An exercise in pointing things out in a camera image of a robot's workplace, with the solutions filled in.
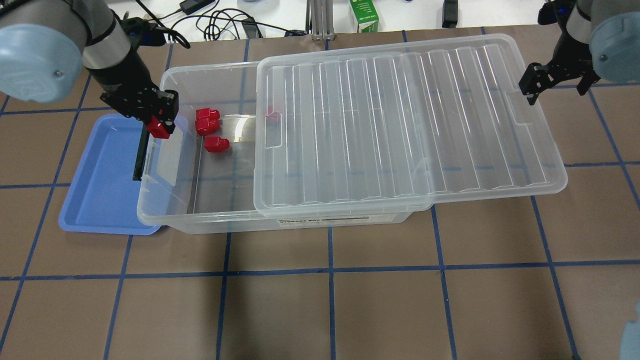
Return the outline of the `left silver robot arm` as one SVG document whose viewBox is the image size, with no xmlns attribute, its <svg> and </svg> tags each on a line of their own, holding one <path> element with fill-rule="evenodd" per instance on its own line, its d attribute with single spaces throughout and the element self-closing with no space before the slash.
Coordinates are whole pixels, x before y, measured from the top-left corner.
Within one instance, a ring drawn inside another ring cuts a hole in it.
<svg viewBox="0 0 640 360">
<path fill-rule="evenodd" d="M 61 101 L 86 69 L 106 105 L 144 123 L 155 138 L 174 132 L 178 92 L 155 84 L 138 54 L 178 36 L 174 30 L 119 18 L 103 0 L 3 0 L 0 27 L 0 88 L 7 96 Z"/>
</svg>

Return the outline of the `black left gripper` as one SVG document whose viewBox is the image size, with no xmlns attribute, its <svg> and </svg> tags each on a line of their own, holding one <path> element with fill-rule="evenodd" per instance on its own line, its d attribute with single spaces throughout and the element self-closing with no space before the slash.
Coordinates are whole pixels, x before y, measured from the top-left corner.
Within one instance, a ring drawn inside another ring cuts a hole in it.
<svg viewBox="0 0 640 360">
<path fill-rule="evenodd" d="M 144 64 L 119 64 L 99 70 L 100 99 L 125 117 L 149 122 L 155 117 L 162 134 L 171 135 L 179 112 L 179 93 L 157 89 Z"/>
</svg>

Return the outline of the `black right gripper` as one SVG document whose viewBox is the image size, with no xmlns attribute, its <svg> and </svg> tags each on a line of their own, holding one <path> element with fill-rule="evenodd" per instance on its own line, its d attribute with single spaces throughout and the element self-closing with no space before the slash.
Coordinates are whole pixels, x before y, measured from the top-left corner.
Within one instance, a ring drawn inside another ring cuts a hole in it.
<svg viewBox="0 0 640 360">
<path fill-rule="evenodd" d="M 601 77 L 595 72 L 589 45 L 574 39 L 565 30 L 560 34 L 547 65 L 528 64 L 518 86 L 528 104 L 534 106 L 543 91 L 573 79 L 579 79 L 576 89 L 583 96 Z"/>
</svg>

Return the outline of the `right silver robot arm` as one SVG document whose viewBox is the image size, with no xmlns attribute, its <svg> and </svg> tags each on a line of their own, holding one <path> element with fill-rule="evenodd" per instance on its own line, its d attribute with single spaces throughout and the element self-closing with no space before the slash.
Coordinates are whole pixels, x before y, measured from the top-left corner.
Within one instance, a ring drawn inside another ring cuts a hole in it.
<svg viewBox="0 0 640 360">
<path fill-rule="evenodd" d="M 561 34 L 551 60 L 530 63 L 519 89 L 528 104 L 556 85 L 577 79 L 583 96 L 604 79 L 626 84 L 640 79 L 640 3 L 637 0 L 547 0 L 539 25 L 556 24 Z"/>
</svg>

